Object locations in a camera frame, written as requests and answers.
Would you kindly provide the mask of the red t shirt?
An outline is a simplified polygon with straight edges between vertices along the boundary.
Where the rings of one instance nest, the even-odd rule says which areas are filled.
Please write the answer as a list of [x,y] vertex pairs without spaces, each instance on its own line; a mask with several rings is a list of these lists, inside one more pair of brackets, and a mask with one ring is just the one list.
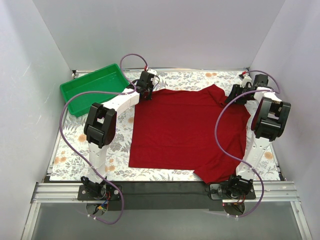
[[162,89],[134,108],[131,168],[192,170],[205,183],[229,179],[243,158],[250,114],[225,92]]

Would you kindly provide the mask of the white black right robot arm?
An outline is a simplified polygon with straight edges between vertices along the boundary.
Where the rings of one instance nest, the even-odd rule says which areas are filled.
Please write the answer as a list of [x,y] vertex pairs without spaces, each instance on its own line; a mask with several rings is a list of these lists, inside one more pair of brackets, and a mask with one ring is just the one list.
[[244,71],[239,78],[242,79],[241,84],[232,86],[225,103],[245,105],[248,101],[257,101],[258,107],[251,122],[250,143],[235,175],[227,182],[225,193],[232,199],[246,197],[253,191],[254,169],[271,143],[283,134],[292,107],[276,96],[266,73],[260,71],[251,79]]

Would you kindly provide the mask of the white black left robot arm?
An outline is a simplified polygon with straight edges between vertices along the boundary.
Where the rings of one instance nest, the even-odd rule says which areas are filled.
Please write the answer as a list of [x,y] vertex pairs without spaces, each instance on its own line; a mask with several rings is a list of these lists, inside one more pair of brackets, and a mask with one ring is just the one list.
[[106,196],[106,183],[101,177],[106,176],[107,150],[116,135],[117,117],[124,111],[139,103],[141,96],[147,94],[151,99],[155,79],[158,79],[157,71],[148,69],[141,72],[138,80],[133,85],[126,87],[122,94],[100,104],[93,103],[90,107],[84,126],[84,134],[89,146],[90,163],[86,176],[81,177],[85,191],[95,200],[101,200]]

